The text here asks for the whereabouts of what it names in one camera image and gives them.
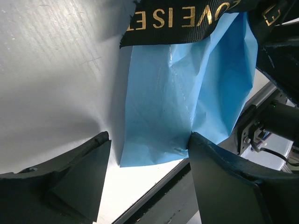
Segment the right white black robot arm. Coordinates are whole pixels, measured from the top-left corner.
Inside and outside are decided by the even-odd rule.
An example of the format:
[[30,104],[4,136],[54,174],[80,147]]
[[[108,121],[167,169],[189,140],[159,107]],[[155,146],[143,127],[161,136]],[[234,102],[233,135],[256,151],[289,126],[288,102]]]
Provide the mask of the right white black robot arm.
[[272,134],[299,146],[299,2],[253,0],[251,29],[258,41],[256,68],[276,90],[260,104],[250,105],[236,124],[236,148],[267,152],[289,163],[287,156],[262,147]]

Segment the black gold-lettered ribbon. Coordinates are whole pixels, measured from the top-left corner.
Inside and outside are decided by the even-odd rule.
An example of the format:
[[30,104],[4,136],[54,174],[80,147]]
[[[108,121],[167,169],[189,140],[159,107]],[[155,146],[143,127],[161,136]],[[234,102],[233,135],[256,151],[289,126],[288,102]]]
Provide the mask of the black gold-lettered ribbon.
[[285,0],[136,0],[120,47],[192,43],[207,38],[225,13],[248,12],[253,27],[276,25]]

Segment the blue wrapping paper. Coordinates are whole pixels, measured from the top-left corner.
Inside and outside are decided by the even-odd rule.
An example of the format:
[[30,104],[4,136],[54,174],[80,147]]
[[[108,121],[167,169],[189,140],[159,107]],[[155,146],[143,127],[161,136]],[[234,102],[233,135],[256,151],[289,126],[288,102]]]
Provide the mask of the blue wrapping paper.
[[134,46],[120,166],[187,158],[193,132],[227,139],[253,87],[257,48],[246,13],[224,14],[199,42]]

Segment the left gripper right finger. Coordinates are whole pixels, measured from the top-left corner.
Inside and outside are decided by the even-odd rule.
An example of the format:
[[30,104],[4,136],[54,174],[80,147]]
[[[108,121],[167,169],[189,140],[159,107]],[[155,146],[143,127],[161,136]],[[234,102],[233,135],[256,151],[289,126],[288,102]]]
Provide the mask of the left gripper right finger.
[[192,133],[188,154],[204,224],[296,224],[299,176],[267,168]]

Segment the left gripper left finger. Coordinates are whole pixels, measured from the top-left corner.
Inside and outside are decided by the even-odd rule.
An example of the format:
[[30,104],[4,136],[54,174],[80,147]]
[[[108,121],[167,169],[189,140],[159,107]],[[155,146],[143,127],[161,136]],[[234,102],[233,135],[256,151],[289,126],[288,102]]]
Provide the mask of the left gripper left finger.
[[91,224],[97,221],[110,155],[108,132],[19,173],[0,176],[3,224]]

